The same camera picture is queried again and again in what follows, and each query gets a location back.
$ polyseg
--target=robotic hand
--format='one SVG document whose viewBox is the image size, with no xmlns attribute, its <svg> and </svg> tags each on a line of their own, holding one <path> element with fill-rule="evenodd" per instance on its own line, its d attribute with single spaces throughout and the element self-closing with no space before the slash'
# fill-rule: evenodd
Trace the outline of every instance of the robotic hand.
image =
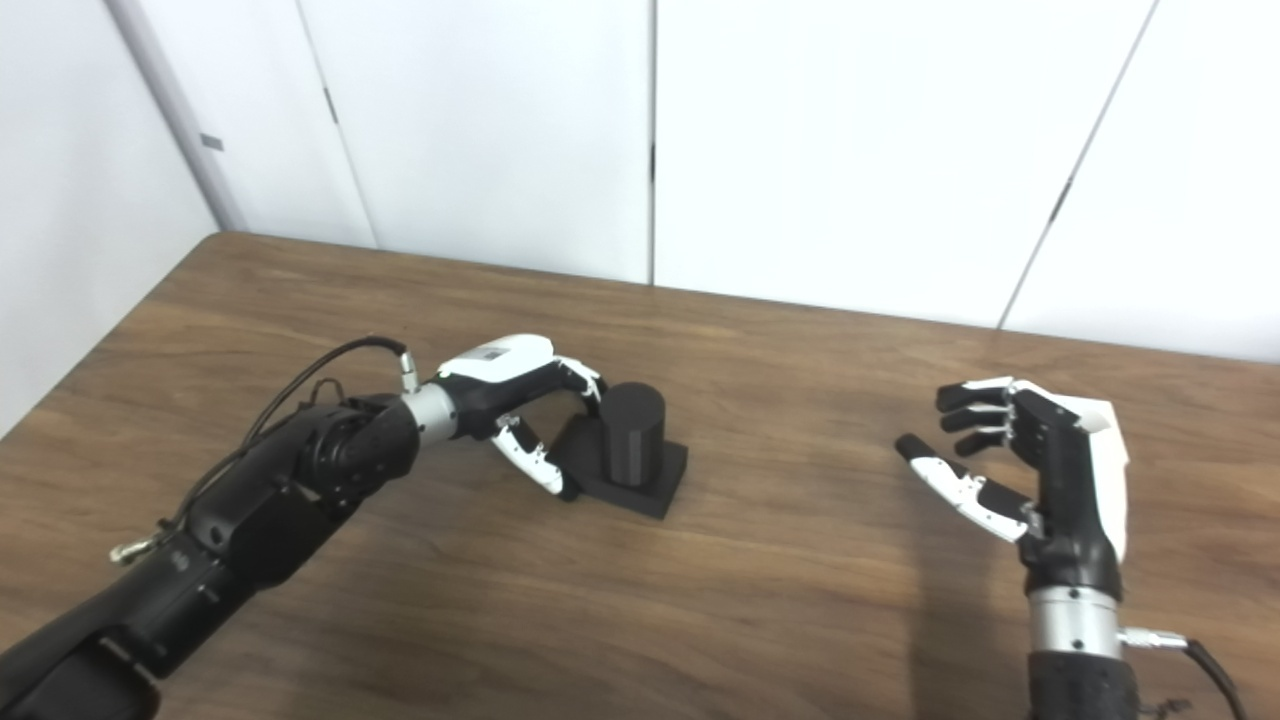
<svg viewBox="0 0 1280 720">
<path fill-rule="evenodd" d="M 394 352 L 403 395 L 311 401 L 265 428 L 284 401 L 334 357 L 357 347 Z M 0 655 L 0 720 L 145 720 L 169 676 L 260 591 L 288 580 L 360 503 L 408 474 L 420 448 L 492 439 L 563 500 L 577 489 L 512 415 L 558 389 L 599 409 L 604 382 L 549 340 L 511 336 L 440 365 L 425 384 L 399 342 L 367 337 L 303 370 L 259 416 L 244 442 L 191 489 L 160 530 L 111 551 L 137 564 L 113 585 Z"/>
<path fill-rule="evenodd" d="M 1018 546 L 1030 603 L 1032 720 L 1135 720 L 1139 712 L 1164 716 L 1188 706 L 1142 706 L 1123 646 L 1185 652 L 1244 720 L 1230 678 L 1197 641 L 1119 625 L 1129 456 L 1111 404 L 1006 377 L 945 386 L 937 409 L 943 430 L 973 430 L 955 443 L 957 455 L 1006 446 L 1039 475 L 1032 500 L 938 456 L 914 434 L 895 443 L 956 510 Z"/>
</svg>

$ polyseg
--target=black robot arm segment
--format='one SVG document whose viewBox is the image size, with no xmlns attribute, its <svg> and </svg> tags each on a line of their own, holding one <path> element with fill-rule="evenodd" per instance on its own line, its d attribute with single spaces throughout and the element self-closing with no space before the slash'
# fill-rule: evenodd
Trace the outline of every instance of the black robot arm segment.
<svg viewBox="0 0 1280 720">
<path fill-rule="evenodd" d="M 312 402 L 265 428 L 326 363 L 370 346 L 398 356 L 403 395 L 317 405 L 314 392 Z M 567 500 L 567 479 L 554 486 L 540 477 L 554 468 L 540 443 L 515 455 L 504 445 L 518 424 L 509 414 L 557 389 L 581 395 L 594 414 L 604 383 L 581 363 L 554 355 L 539 336 L 465 352 L 421 386 L 397 341 L 360 338 L 325 354 L 275 396 L 174 518 L 152 537 L 113 551 L 113 561 L 138 559 L 136 565 L 0 655 L 0 720 L 152 717 L 159 706 L 152 679 L 169 676 L 253 594 L 288 580 L 365 498 L 410 471 L 420 447 L 492 438 Z M 529 432 L 520 438 L 530 443 Z"/>
<path fill-rule="evenodd" d="M 0 717 L 150 717 L 145 678 L 166 678 L 255 593 L 288 580 L 417 450 L 394 396 L 292 415 L 119 580 L 0 656 Z M 92 702 L 67 710 L 70 688 Z"/>
</svg>

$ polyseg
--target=white wall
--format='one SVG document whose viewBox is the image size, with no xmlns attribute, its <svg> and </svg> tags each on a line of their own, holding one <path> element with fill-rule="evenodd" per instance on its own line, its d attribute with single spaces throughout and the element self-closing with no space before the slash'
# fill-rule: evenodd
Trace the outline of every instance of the white wall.
<svg viewBox="0 0 1280 720">
<path fill-rule="evenodd" d="M 381 247 L 648 281 L 648 0 L 302 9 Z"/>
<path fill-rule="evenodd" d="M 1151 0 L 658 6 L 658 284 L 995 327 Z"/>
<path fill-rule="evenodd" d="M 0 436 L 214 229 L 106 8 L 0 0 Z"/>
<path fill-rule="evenodd" d="M 294 0 L 109 1 L 230 229 L 376 245 Z"/>
<path fill-rule="evenodd" d="M 1162 0 L 1007 327 L 1280 361 L 1280 6 Z"/>
</svg>

